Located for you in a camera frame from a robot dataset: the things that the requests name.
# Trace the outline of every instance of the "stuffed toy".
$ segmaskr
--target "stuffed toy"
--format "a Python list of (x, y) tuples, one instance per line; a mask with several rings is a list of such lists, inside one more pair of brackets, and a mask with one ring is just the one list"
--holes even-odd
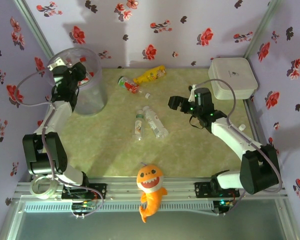
[(162, 187), (163, 181), (164, 174), (155, 165), (145, 165), (136, 177), (136, 184), (143, 191), (141, 203), (147, 202), (145, 209), (142, 206), (139, 207), (141, 219), (144, 223), (147, 221), (147, 217), (158, 211), (162, 197), (168, 194), (167, 190)]

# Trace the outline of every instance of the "clear plastic container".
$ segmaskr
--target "clear plastic container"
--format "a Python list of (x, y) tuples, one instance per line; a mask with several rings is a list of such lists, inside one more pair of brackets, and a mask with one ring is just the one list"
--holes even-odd
[(74, 111), (80, 115), (99, 113), (107, 104), (106, 83), (102, 79), (99, 56), (85, 47), (73, 47), (54, 55), (48, 65), (62, 59), (68, 67), (81, 62), (86, 68), (86, 78), (79, 85), (79, 95)]
[(163, 139), (168, 136), (169, 132), (164, 127), (158, 115), (149, 107), (145, 106), (143, 109), (145, 119), (148, 121), (157, 139)]

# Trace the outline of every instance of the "lavender wall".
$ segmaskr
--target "lavender wall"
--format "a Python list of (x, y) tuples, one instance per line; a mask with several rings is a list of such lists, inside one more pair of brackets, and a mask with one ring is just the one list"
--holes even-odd
[(242, 57), (270, 0), (24, 2), (55, 53), (84, 45), (106, 68), (195, 68)]
[(300, 0), (280, 5), (250, 62), (259, 81), (253, 101), (300, 227)]
[[(27, 176), (22, 146), (44, 118), (47, 107), (24, 107), (12, 97), (14, 86), (42, 68), (47, 59), (22, 15), (10, 0), (0, 1), (0, 230), (18, 181)], [(24, 103), (45, 101), (51, 91), (48, 72), (33, 77), (20, 88)]]

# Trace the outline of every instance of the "bottle cap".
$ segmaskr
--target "bottle cap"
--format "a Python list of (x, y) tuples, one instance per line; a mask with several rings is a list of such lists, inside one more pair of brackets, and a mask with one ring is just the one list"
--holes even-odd
[(148, 110), (150, 107), (149, 106), (144, 106), (143, 108), (142, 108), (142, 110), (145, 112), (146, 110)]

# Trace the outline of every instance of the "white plastic container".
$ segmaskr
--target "white plastic container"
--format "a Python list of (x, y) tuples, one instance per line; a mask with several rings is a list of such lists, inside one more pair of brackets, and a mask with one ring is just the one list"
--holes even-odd
[[(215, 58), (208, 71), (210, 79), (226, 81), (234, 90), (236, 99), (248, 99), (258, 88), (258, 83), (248, 60), (243, 57)], [(213, 94), (219, 100), (231, 100), (231, 90), (223, 82), (211, 82)]]
[(53, 64), (60, 58), (68, 67), (81, 62), (86, 69), (86, 78), (78, 84), (79, 95), (74, 111), (87, 116), (99, 113), (108, 101), (99, 56), (88, 48), (73, 47), (54, 55), (48, 65)]
[(149, 107), (145, 106), (143, 109), (145, 119), (148, 121), (157, 139), (163, 139), (168, 136), (169, 132), (164, 127), (158, 115)]

